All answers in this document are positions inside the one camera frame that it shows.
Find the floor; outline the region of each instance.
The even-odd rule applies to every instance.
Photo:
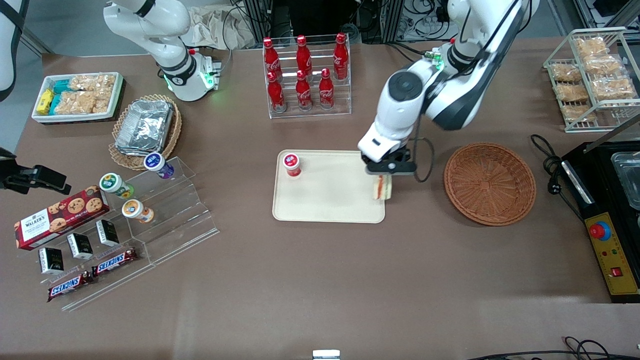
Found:
[[[565,8],[563,2],[571,1],[556,1],[556,6],[561,7],[560,12],[565,17],[571,6]],[[101,56],[144,53],[140,47],[107,28],[102,19],[103,7],[102,1],[57,0],[56,6],[50,6],[48,0],[31,0],[26,26],[58,54]],[[563,22],[566,27],[573,28],[572,21],[568,17]],[[560,34],[547,0],[541,0],[531,23],[519,36],[556,37]],[[0,147],[15,150],[31,115],[42,77],[40,58],[21,44],[17,53],[15,90],[9,98],[0,102]]]

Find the walkers cookie box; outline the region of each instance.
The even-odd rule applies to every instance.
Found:
[[[108,211],[109,204],[98,186],[89,186],[15,223],[15,244],[18,249],[33,250]]]

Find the coca-cola bottle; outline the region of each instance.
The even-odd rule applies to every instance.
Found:
[[[271,99],[271,108],[273,108],[273,111],[277,113],[283,113],[287,111],[287,103],[284,101],[282,86],[277,81],[278,76],[276,75],[275,71],[269,71],[267,73],[267,80],[269,80],[267,92],[269,93],[269,99]]]
[[[298,77],[298,82],[296,83],[298,106],[302,111],[309,111],[311,110],[311,107],[313,107],[313,102],[311,101],[311,88],[309,87],[307,77],[302,70],[298,70],[296,75]]]
[[[267,71],[273,71],[278,81],[282,81],[282,68],[280,68],[280,58],[276,49],[273,48],[271,38],[264,38],[264,63],[267,65]]]
[[[311,52],[307,47],[307,38],[305,38],[304,35],[298,35],[298,39],[296,41],[298,43],[298,52],[296,53],[298,70],[302,70],[307,81],[311,81],[313,71],[311,68]]]
[[[349,51],[347,51],[347,35],[338,33],[335,37],[333,50],[333,76],[337,80],[344,80],[349,74]]]
[[[333,108],[333,83],[329,69],[322,69],[322,79],[320,80],[320,107],[325,110]]]

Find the yogurt cup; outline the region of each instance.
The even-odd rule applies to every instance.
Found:
[[[115,173],[105,174],[100,178],[100,189],[112,193],[121,199],[128,199],[133,196],[133,186],[122,180],[122,177]]]
[[[173,176],[173,166],[166,162],[164,156],[158,152],[152,152],[145,156],[145,168],[153,171],[163,179],[170,179]]]
[[[282,164],[287,169],[287,174],[291,177],[297,177],[302,171],[300,169],[300,158],[293,152],[285,154],[284,158],[282,158]]]
[[[154,219],[154,211],[146,208],[142,202],[136,199],[128,200],[122,205],[122,214],[127,218],[138,219],[141,223],[151,222]]]

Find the white tray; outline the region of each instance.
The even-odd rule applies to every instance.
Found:
[[[302,172],[290,177],[282,158],[293,152]],[[283,150],[278,155],[273,217],[280,221],[377,224],[385,201],[373,199],[378,176],[365,172],[359,151]]]
[[[92,114],[77,114],[77,115],[40,115],[36,112],[36,107],[38,106],[38,102],[40,102],[40,98],[42,94],[44,94],[47,88],[52,88],[53,84],[58,80],[66,80],[71,79],[75,75],[91,75],[98,76],[100,74],[110,74],[116,77],[116,81],[113,84],[113,91],[111,92],[111,98],[109,99],[109,106],[107,107],[107,112],[105,113],[92,113]],[[122,89],[122,75],[118,72],[91,72],[85,74],[66,74],[66,75],[51,75],[44,78],[42,81],[42,86],[40,87],[40,91],[38,92],[38,97],[36,98],[36,102],[33,105],[33,111],[31,112],[31,117],[33,120],[40,122],[42,124],[57,124],[57,123],[65,123],[65,122],[82,122],[82,121],[91,121],[91,120],[100,120],[100,119],[108,119],[113,116],[116,111],[116,106],[118,105],[118,98],[120,97],[120,91]]]

